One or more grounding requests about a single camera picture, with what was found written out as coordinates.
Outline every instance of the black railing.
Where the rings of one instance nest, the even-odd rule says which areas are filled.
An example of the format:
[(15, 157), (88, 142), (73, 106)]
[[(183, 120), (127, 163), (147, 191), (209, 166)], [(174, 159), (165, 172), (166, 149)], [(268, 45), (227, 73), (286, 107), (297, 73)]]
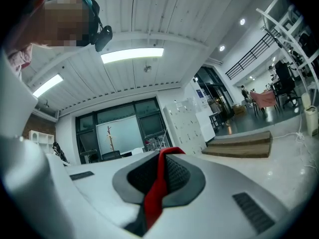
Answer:
[[(271, 30), (271, 33), (277, 38), (281, 36), (274, 28)], [(270, 34), (265, 34), (264, 37), (261, 38), (260, 41), (250, 51), (248, 51), (241, 60), (227, 71), (226, 75), (228, 78), (231, 80), (240, 72), (244, 71), (247, 66), (263, 54), (264, 51), (266, 51), (274, 42), (275, 40)]]

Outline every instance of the wooden step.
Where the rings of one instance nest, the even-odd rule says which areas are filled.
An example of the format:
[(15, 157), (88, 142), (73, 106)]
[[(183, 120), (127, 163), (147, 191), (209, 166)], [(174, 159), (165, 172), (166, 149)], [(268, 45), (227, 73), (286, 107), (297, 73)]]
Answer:
[(202, 153), (222, 157), (263, 158), (269, 156), (270, 147), (270, 142), (242, 146), (209, 146)]
[(260, 144), (270, 142), (271, 138), (272, 136), (270, 131), (266, 131), (247, 136), (213, 140), (208, 143), (208, 146), (242, 146)]

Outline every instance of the whiteboard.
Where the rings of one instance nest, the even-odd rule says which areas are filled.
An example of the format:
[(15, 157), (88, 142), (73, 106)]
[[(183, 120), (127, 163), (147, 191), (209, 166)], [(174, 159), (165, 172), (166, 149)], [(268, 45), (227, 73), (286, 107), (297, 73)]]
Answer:
[(110, 133), (114, 150), (119, 150), (120, 153), (122, 153), (135, 148), (144, 147), (138, 121), (134, 115), (96, 126), (96, 134), (101, 155), (113, 151), (110, 145), (110, 138), (107, 137), (108, 126), (111, 128)]

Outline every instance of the white floor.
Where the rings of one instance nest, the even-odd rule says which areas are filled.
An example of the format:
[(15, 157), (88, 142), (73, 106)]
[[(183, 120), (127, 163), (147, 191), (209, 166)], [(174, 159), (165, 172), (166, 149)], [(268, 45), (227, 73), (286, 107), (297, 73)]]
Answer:
[[(287, 120), (270, 128), (273, 137), (298, 131), (299, 123), (296, 123), (296, 120), (299, 119), (298, 116), (295, 120)], [(292, 122), (296, 130), (290, 128)], [(310, 137), (304, 130), (302, 132), (305, 137), (304, 143), (312, 155), (303, 144), (295, 141), (296, 135), (292, 134), (274, 138), (268, 158), (227, 158), (204, 154), (198, 154), (198, 157), (238, 170), (271, 192), (291, 210), (311, 196), (319, 179), (316, 169), (307, 167), (314, 165), (314, 162), (310, 162), (312, 158), (319, 165), (319, 136)]]

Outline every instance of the recessed ceiling light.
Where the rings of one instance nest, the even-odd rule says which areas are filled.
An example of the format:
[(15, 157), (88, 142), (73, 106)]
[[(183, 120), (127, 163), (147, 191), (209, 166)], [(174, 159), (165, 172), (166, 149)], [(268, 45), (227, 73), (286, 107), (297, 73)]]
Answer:
[(39, 97), (41, 96), (44, 92), (46, 92), (47, 90), (51, 89), (53, 86), (55, 86), (56, 84), (58, 84), (59, 82), (63, 81), (62, 77), (60, 75), (56, 75), (53, 78), (51, 78), (50, 80), (48, 80), (46, 83), (44, 83), (40, 88), (38, 88), (33, 95), (35, 97)]
[(163, 48), (140, 48), (140, 49), (129, 49), (110, 52), (101, 55), (104, 64), (130, 59), (130, 58), (145, 58), (145, 57), (162, 57), (164, 52)]

